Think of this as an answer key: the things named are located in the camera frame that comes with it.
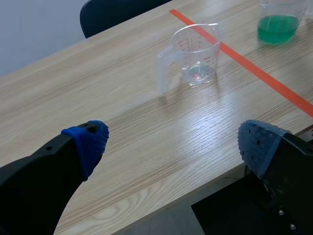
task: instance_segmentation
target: beaker with green liquid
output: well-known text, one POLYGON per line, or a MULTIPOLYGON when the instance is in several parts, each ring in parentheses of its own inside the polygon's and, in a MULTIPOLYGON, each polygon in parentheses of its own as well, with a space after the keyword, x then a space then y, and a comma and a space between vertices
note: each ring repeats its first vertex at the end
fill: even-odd
POLYGON ((291 39, 301 22, 307 0, 260 0, 258 37, 267 43, 291 39))

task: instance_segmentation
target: floor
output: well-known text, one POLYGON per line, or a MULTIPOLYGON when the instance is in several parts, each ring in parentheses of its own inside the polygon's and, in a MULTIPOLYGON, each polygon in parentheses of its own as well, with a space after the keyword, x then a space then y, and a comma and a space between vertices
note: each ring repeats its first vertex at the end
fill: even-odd
POLYGON ((244 168, 116 235, 204 235, 191 205, 241 179, 244 168))

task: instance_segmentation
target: measuring cup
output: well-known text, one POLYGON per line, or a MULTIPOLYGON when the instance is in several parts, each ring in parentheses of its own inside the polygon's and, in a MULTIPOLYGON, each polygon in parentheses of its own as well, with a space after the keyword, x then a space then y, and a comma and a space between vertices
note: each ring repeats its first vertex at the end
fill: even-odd
POLYGON ((216 74, 220 50, 221 32, 219 24, 193 24, 177 31, 172 45, 157 57, 157 79, 161 94, 167 90, 166 71, 170 61, 175 60, 181 76, 191 86, 207 83, 216 74))
POLYGON ((261 0, 258 37, 268 43, 283 43, 296 32, 307 0, 261 0))

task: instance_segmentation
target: white wall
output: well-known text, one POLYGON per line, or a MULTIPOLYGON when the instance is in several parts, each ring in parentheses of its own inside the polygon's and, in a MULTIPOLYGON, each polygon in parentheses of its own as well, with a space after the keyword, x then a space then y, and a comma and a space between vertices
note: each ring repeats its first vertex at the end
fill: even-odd
POLYGON ((83 40, 85 2, 0 0, 0 76, 83 40))

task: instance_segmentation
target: green liquid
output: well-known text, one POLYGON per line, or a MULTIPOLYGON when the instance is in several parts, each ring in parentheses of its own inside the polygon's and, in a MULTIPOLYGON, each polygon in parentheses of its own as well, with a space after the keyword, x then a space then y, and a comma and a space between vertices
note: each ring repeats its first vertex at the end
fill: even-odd
POLYGON ((283 43, 295 34, 298 25, 299 20, 294 16, 266 16, 259 21, 258 36, 268 43, 283 43))

